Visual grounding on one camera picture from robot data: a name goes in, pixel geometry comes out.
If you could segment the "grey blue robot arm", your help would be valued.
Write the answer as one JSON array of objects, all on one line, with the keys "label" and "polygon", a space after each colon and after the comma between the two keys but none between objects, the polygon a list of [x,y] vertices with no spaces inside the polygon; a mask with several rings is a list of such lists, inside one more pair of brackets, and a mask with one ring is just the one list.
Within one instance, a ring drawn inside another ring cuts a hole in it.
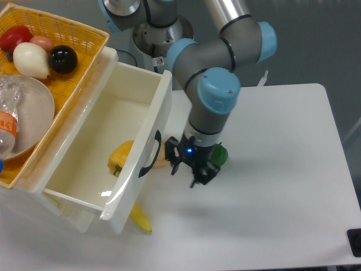
[{"label": "grey blue robot arm", "polygon": [[206,185],[220,171],[212,161],[218,138],[240,92],[234,70],[274,55],[277,36],[267,22],[257,22],[244,1],[207,1],[219,37],[204,45],[184,37],[176,1],[99,1],[113,31],[147,29],[150,55],[165,44],[166,64],[192,107],[181,140],[169,138],[165,158],[176,172],[180,164],[192,169],[193,184]]}]

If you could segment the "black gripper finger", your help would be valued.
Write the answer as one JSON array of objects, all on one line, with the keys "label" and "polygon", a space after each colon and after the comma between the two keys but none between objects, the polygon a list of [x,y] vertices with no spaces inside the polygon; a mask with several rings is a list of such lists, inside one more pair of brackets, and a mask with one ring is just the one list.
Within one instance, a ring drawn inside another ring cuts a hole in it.
[{"label": "black gripper finger", "polygon": [[221,170],[221,168],[212,163],[207,163],[204,167],[195,167],[192,169],[193,181],[190,184],[190,188],[193,188],[197,184],[206,185],[209,183]]},{"label": "black gripper finger", "polygon": [[178,171],[180,163],[182,163],[182,157],[178,153],[179,141],[175,137],[170,137],[165,142],[165,159],[170,162],[172,167],[171,175],[175,175]]}]

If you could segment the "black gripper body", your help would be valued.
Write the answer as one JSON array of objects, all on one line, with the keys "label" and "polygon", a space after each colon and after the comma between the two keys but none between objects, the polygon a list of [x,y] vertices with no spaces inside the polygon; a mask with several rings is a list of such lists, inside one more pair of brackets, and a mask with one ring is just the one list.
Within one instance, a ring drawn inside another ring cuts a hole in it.
[{"label": "black gripper body", "polygon": [[183,134],[177,150],[183,163],[187,164],[192,169],[199,170],[208,166],[214,148],[215,144],[206,147],[199,146],[196,144],[194,136],[187,138]]}]

